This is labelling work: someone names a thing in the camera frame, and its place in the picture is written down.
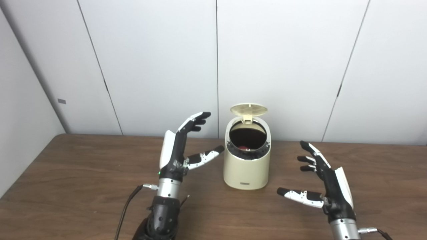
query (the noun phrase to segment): trash can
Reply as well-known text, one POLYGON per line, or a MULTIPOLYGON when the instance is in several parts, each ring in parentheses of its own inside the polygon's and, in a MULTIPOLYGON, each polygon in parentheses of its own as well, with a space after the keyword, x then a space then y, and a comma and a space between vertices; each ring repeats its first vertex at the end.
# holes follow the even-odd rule
POLYGON ((232 119, 225 131, 224 181, 242 190, 263 188, 268 182, 271 135, 258 116, 267 108, 255 103, 232 106, 232 119))

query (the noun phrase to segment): robotic hand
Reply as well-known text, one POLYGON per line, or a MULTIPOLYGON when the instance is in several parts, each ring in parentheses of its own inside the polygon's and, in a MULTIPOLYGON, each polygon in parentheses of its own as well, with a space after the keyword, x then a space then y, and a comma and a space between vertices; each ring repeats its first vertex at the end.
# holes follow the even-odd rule
POLYGON ((189 117, 176 133, 166 131, 160 156, 159 186, 144 184, 157 190, 151 211, 135 232, 133 240, 173 240, 178 231, 178 214, 182 203, 178 200, 179 187, 188 170, 200 167, 217 157, 223 146, 184 158, 187 133, 199 132, 210 112, 200 112, 189 117))
POLYGON ((382 236, 391 240, 390 236, 376 228, 360 228, 356 226, 353 199, 342 167, 332 170, 322 153, 310 143, 301 141, 302 149, 308 151, 312 157, 298 156, 298 161, 308 165, 300 167, 301 171, 312 171, 323 181, 326 194, 311 191, 290 190, 279 187, 277 194, 300 202, 302 204, 322 208, 328 216, 335 240, 360 240, 360 234, 380 232, 382 236))

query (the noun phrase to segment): black cable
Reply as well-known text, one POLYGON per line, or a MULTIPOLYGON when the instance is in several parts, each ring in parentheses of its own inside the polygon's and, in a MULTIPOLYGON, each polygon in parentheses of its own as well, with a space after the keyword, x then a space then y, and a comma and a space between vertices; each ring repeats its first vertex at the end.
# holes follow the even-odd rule
POLYGON ((189 195, 187 195, 187 197, 186 197, 184 200, 182 200, 180 207, 182 207, 182 205, 183 205, 183 204, 184 204, 184 202, 188 199, 188 197, 189 197, 189 195))
POLYGON ((390 235, 384 231, 381 231, 380 229, 377 229, 378 232, 387 240, 393 240, 392 237, 390 237, 390 235))
POLYGON ((114 240, 119 239, 120 229, 122 228, 123 219, 125 218, 126 209, 128 208, 130 201, 141 189, 142 189, 142 185, 137 186, 129 196, 128 200, 126 201, 125 207, 123 208, 123 211, 122 211, 122 216, 120 216, 119 225, 117 226, 116 237, 114 238, 114 240))

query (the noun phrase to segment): robotic finger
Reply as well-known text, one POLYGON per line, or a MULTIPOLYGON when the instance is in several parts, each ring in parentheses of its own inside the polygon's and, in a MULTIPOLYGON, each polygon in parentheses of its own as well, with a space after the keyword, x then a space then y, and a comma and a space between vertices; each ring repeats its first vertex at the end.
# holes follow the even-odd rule
POLYGON ((314 158, 311 158, 311 157, 298 156, 297 160, 300 161, 300 162, 311 164, 311 165, 316 165, 316 160, 314 158))
POLYGON ((308 143, 305 141, 300 141, 299 143, 302 149, 306 150, 314 157, 318 168, 331 168, 328 161, 323 156, 323 154, 317 148, 315 148, 311 143, 308 143))
POLYGON ((223 151, 224 151, 224 146, 220 145, 210 151, 191 155, 187 157, 188 159, 187 167, 189 170, 191 170, 191 169, 195 169, 197 167, 203 166, 206 163, 210 162, 212 159, 219 156, 223 151))
POLYGON ((301 167, 299 167, 299 169, 302 172, 316 172, 317 171, 316 166, 314 166, 314 165, 301 166, 301 167))
POLYGON ((316 193, 312 191, 300 191, 300 190, 290 190, 287 188, 279 187, 277 189, 277 194, 284 196, 290 200, 300 202, 304 205, 308 205, 315 208, 322 208, 324 201, 322 199, 321 193, 316 193))
POLYGON ((187 120, 178 128, 178 132, 199 132, 202 128, 198 125, 204 125, 206 118, 210 117, 210 112, 199 112, 191 115, 187 120))

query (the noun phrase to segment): metal wrist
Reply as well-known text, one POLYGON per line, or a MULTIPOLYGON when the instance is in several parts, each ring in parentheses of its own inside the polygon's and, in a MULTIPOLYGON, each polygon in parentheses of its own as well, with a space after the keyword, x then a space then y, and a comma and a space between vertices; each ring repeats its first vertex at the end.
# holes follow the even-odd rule
POLYGON ((360 235, 356 221, 350 218, 341 218, 330 222, 335 240, 359 240, 360 235))
POLYGON ((157 190, 157 196, 178 198, 180 181, 162 178, 159 180, 159 188, 157 190))

